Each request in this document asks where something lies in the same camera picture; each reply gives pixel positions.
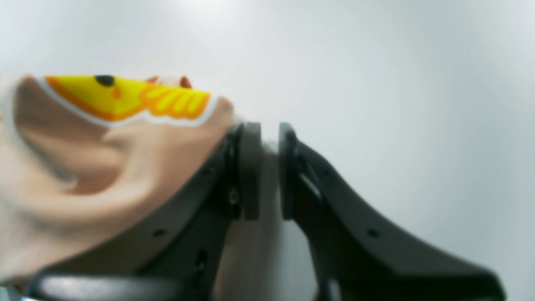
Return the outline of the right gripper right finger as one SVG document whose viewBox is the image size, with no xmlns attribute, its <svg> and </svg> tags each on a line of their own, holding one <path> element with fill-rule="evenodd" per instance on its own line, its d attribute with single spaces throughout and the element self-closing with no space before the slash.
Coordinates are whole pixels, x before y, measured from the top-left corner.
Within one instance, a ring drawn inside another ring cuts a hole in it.
<svg viewBox="0 0 535 301">
<path fill-rule="evenodd" d="M 363 200 L 287 122 L 279 127 L 282 216 L 306 236 L 316 301 L 504 301 L 488 269 L 441 251 Z"/>
</svg>

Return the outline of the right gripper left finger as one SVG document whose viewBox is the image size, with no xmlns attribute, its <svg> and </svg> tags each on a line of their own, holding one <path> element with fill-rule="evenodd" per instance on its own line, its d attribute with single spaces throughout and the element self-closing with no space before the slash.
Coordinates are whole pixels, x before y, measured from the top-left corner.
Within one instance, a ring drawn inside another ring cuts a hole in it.
<svg viewBox="0 0 535 301">
<path fill-rule="evenodd" d="M 259 218 L 261 125 L 233 127 L 163 206 L 89 251 L 38 272 L 38 301 L 209 301 L 229 225 Z"/>
</svg>

